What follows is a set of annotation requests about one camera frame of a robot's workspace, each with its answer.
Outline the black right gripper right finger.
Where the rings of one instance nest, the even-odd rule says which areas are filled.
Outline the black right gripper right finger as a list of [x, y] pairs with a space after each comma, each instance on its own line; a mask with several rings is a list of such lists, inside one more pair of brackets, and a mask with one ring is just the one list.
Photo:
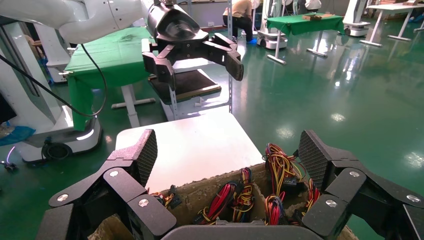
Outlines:
[[302, 218], [324, 240], [334, 240], [351, 216], [386, 240], [424, 237], [424, 198], [368, 170], [350, 151], [326, 145], [304, 130], [299, 159], [320, 196]]

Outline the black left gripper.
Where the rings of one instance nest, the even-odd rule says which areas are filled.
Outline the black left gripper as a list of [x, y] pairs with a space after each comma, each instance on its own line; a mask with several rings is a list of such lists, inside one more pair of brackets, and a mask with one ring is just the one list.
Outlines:
[[221, 33], [215, 33], [209, 40], [209, 34], [178, 5], [153, 4], [147, 16], [147, 29], [155, 43], [148, 38], [141, 40], [144, 68], [167, 83], [172, 91], [176, 89], [173, 63], [186, 59], [207, 59], [225, 67], [236, 81], [242, 81], [244, 65], [238, 44]]

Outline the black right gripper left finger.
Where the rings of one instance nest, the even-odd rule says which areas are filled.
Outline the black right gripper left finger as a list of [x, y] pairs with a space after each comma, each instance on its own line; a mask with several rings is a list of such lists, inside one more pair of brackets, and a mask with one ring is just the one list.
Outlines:
[[146, 129], [133, 146], [113, 151], [95, 173], [54, 194], [36, 238], [86, 240], [112, 215], [136, 240], [163, 238], [177, 220], [146, 189], [157, 157], [156, 133]]

